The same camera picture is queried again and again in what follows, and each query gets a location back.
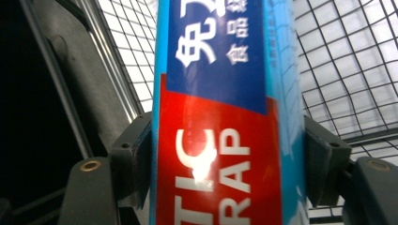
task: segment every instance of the grid ceiling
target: grid ceiling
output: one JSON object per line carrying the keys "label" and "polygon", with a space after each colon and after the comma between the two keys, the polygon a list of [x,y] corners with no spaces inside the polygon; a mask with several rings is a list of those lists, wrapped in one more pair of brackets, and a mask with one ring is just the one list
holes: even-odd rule
{"label": "grid ceiling", "polygon": [[[149,112],[158,1],[98,2],[120,63]],[[344,140],[398,128],[397,2],[295,0],[294,9],[304,113]],[[397,136],[357,143],[351,159],[370,156],[398,165],[397,146]],[[309,215],[341,216],[343,203],[310,208]]]}

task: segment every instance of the red label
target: red label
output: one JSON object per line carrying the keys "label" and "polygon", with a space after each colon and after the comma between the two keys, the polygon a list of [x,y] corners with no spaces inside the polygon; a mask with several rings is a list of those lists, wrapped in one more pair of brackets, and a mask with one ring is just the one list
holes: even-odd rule
{"label": "red label", "polygon": [[165,89],[157,224],[281,224],[276,103],[268,115]]}

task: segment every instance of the cling film box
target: cling film box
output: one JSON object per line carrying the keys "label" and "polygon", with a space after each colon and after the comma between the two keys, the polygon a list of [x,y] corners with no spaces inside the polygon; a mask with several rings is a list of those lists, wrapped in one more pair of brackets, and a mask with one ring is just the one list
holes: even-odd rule
{"label": "cling film box", "polygon": [[305,224],[290,3],[160,1],[150,224]]}

